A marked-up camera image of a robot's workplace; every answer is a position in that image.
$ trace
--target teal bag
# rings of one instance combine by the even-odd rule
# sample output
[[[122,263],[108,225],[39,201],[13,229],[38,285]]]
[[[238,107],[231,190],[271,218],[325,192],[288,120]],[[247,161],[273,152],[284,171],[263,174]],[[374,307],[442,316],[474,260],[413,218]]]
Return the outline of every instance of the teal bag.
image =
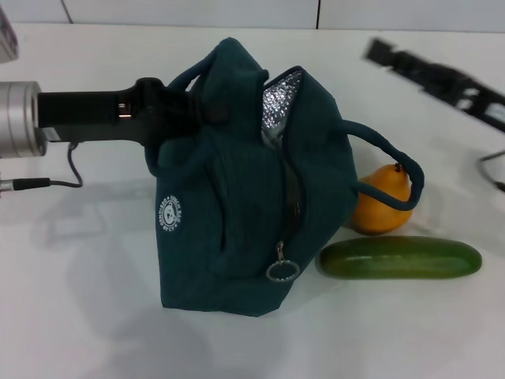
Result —
[[[157,178],[156,237],[166,308],[260,316],[352,215],[358,193],[399,210],[419,201],[417,163],[377,132],[342,120],[301,67],[268,72],[234,39],[169,88],[226,109],[228,121],[146,149]],[[399,201],[357,180],[348,135],[381,148],[412,182]]]

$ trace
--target bag handle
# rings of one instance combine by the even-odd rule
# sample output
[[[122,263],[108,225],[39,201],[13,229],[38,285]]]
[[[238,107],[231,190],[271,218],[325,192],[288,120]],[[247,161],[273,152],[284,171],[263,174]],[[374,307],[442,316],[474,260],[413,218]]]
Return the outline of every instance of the bag handle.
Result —
[[[206,73],[211,68],[214,59],[215,51],[212,51],[196,65],[177,76],[167,87],[178,91],[185,91],[193,79]],[[159,147],[148,147],[145,149],[145,159],[148,163],[149,171],[156,178],[170,178],[170,182],[176,186],[187,181],[191,175],[201,169],[213,157],[215,150],[209,141],[203,141],[197,146],[192,157],[183,166],[178,168],[160,167],[158,165],[158,153]]]
[[[356,191],[373,197],[381,203],[384,203],[394,209],[398,209],[399,211],[409,211],[414,209],[421,198],[421,192],[425,186],[425,174],[423,173],[421,167],[413,159],[409,158],[407,154],[396,149],[386,138],[382,137],[375,130],[370,129],[365,125],[358,122],[343,121],[343,129],[347,134],[359,137],[362,140],[367,141],[369,144],[373,144],[377,148],[380,148],[383,152],[391,156],[394,160],[400,163],[403,168],[405,168],[405,171],[412,182],[412,186],[410,187],[410,197],[407,201],[398,200],[367,183],[357,182],[354,183],[352,187]]]

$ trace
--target metal cylinder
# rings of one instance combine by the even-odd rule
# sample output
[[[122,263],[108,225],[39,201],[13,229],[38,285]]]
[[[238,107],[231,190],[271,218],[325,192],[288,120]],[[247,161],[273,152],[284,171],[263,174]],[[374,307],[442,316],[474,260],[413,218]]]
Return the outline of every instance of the metal cylinder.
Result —
[[[47,141],[39,129],[37,82],[0,83],[0,158],[46,154]]]

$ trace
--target cucumber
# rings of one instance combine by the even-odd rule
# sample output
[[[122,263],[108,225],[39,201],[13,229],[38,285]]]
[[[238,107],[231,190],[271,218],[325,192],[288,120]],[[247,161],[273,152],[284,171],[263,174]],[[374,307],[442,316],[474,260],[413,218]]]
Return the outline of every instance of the cucumber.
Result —
[[[462,242],[388,236],[337,242],[320,254],[320,268],[342,279],[450,279],[479,270],[482,256]]]

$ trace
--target white table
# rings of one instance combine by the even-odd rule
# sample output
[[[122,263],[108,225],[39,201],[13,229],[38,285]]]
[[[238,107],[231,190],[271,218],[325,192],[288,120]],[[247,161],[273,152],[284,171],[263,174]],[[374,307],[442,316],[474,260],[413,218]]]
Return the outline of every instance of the white table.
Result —
[[[448,281],[341,282],[310,267],[280,311],[252,319],[164,310],[143,149],[81,145],[83,189],[0,200],[0,377],[9,379],[486,379],[505,372],[505,195],[474,169],[505,135],[360,60],[381,35],[505,92],[504,35],[15,25],[21,59],[0,81],[44,91],[165,83],[233,36],[276,76],[304,66],[344,117],[379,130],[425,169],[424,197],[400,233],[468,242],[484,257]],[[388,158],[353,140],[358,174]],[[66,146],[0,162],[3,178],[72,178]],[[503,174],[500,163],[493,166]],[[341,230],[335,240],[355,234]]]

